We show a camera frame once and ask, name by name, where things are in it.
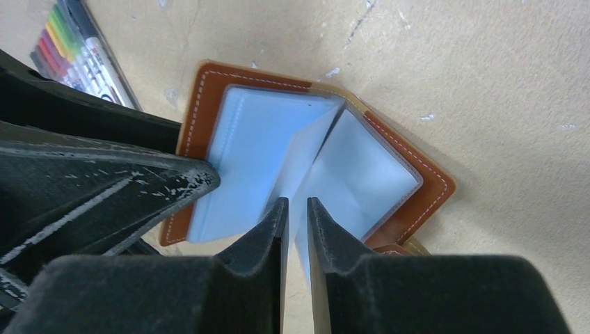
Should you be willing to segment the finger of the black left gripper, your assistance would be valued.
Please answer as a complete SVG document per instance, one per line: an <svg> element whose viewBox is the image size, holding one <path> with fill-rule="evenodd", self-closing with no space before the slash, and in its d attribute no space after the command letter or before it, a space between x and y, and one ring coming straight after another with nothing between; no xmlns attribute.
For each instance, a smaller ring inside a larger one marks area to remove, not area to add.
<svg viewBox="0 0 590 334"><path fill-rule="evenodd" d="M102 100L1 52L1 120L15 125L136 145L173 154L178 122Z"/></svg>
<svg viewBox="0 0 590 334"><path fill-rule="evenodd" d="M1 123L1 307L53 259L117 255L219 184L206 161Z"/></svg>

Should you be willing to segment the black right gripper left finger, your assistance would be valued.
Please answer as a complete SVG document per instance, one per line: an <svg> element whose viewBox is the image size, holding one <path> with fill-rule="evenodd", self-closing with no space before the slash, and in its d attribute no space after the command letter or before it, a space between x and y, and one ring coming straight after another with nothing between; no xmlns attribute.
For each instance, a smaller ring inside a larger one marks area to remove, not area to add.
<svg viewBox="0 0 590 334"><path fill-rule="evenodd" d="M289 202L217 255L66 256L35 278L7 333L281 333Z"/></svg>

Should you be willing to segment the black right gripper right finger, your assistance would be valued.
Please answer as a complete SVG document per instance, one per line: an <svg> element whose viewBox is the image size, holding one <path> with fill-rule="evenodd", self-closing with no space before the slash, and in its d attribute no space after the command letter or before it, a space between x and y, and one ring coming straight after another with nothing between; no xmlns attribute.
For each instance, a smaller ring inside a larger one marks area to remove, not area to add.
<svg viewBox="0 0 590 334"><path fill-rule="evenodd" d="M541 274L521 257L379 254L308 203L316 333L567 333Z"/></svg>

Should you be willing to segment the brown leather card holder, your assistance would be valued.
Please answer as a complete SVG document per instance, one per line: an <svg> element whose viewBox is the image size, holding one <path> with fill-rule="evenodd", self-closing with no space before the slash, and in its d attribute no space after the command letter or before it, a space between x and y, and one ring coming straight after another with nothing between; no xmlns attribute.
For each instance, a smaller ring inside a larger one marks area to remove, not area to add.
<svg viewBox="0 0 590 334"><path fill-rule="evenodd" d="M352 92L216 61L199 65L176 152L208 161L221 183L165 220L162 246L243 234L285 197L305 272L308 198L370 248L422 255L414 233L456 190Z"/></svg>

